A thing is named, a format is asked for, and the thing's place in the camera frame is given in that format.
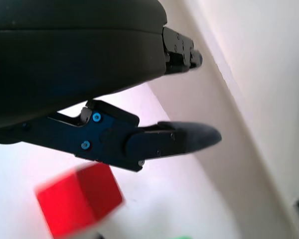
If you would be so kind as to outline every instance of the white wall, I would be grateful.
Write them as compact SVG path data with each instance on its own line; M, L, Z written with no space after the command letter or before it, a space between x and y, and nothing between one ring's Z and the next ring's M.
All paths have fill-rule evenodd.
M178 1L162 0L168 26L191 37L203 67L149 83L171 120L217 127L223 141L195 156L230 208L242 238L293 238L260 159L215 70L208 49Z
M185 5L231 88L215 44L220 46L241 91L232 94L242 94L246 107L240 109L249 114L264 162L297 221L292 206L299 198L299 0L185 0Z

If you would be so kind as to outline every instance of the bolt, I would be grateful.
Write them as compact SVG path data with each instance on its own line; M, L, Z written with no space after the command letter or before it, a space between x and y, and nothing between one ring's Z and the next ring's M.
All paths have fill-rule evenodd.
M81 144L81 148L84 149L84 150L87 150L89 147L90 147L90 142L89 141L84 141Z
M94 121L94 122L100 122L100 120L101 120L101 115L100 115L100 113L95 113L95 114L93 115L93 121Z
M139 166L143 166L145 164L145 161L144 160L141 160L141 161L139 161Z

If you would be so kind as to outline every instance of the red cube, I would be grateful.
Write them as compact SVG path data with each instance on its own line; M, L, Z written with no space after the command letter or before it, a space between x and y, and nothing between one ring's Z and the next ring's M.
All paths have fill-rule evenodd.
M102 163L45 184L36 196L54 238L95 225L123 202L110 167Z

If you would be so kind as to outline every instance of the blue screw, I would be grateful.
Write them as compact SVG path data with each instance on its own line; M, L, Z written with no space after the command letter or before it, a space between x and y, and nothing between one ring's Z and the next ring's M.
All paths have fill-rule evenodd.
M101 115L100 115L99 113L95 113L95 114L93 115L93 120L94 120L94 122L100 122L100 120L101 120Z
M82 149L86 150L90 147L90 142L89 141L84 141L82 144L81 144L81 147Z

